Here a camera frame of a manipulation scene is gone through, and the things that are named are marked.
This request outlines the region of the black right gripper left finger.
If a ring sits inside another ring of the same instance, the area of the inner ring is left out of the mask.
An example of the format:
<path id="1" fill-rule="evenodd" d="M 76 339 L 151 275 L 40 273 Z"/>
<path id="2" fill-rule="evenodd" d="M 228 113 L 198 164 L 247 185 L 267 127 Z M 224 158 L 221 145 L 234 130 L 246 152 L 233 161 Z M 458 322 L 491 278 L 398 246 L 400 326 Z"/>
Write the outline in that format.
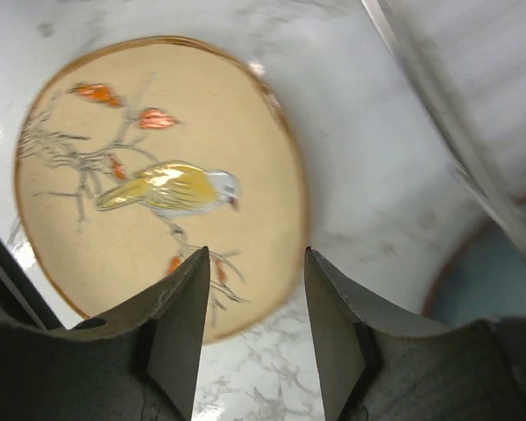
<path id="1" fill-rule="evenodd" d="M 202 248 L 74 329 L 0 319 L 0 420 L 191 419 L 209 287 Z"/>

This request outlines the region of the dark teal floral plate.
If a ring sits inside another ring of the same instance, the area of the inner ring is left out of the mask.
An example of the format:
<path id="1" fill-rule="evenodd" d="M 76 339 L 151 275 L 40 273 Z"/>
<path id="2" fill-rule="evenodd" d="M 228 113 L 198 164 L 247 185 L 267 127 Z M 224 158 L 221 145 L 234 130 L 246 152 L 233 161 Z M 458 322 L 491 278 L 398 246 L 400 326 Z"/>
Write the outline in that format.
<path id="1" fill-rule="evenodd" d="M 488 218 L 459 244 L 430 286 L 422 315 L 445 325 L 526 318 L 526 260 Z"/>

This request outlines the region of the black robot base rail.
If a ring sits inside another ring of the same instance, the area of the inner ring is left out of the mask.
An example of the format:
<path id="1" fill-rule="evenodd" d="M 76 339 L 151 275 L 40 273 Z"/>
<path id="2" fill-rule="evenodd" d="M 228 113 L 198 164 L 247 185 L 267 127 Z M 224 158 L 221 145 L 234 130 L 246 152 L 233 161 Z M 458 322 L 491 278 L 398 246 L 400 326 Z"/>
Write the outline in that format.
<path id="1" fill-rule="evenodd" d="M 0 240 L 0 308 L 18 322 L 44 330 L 62 328 L 45 299 Z"/>

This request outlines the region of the beige bird plate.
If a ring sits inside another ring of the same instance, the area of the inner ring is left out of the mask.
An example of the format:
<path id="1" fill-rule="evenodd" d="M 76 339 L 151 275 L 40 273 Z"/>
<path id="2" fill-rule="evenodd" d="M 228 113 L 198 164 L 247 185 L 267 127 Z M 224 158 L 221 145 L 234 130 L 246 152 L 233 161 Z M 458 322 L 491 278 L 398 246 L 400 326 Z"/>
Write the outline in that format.
<path id="1" fill-rule="evenodd" d="M 56 71 L 15 148 L 14 197 L 64 325 L 210 251 L 204 339 L 286 302 L 309 234 L 302 156 L 257 62 L 179 36 L 103 47 Z"/>

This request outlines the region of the metal wire dish rack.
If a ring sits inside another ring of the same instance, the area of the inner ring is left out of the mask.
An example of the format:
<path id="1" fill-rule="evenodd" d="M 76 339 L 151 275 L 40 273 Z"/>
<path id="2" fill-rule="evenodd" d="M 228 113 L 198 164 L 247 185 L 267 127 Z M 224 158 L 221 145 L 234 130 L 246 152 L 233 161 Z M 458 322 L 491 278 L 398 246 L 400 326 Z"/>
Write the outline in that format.
<path id="1" fill-rule="evenodd" d="M 387 1 L 362 4 L 452 157 L 452 174 L 526 258 L 526 216 L 483 151 L 480 131 L 451 93 L 450 80 L 401 12 Z"/>

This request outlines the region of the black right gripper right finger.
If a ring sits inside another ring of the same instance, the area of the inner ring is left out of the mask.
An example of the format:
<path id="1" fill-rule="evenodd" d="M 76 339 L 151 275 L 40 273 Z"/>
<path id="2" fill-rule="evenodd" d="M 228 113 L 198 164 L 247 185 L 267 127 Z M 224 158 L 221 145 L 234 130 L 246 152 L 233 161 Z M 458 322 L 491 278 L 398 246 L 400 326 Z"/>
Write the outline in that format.
<path id="1" fill-rule="evenodd" d="M 450 327 L 307 249 L 304 284 L 329 420 L 526 420 L 526 318 Z"/>

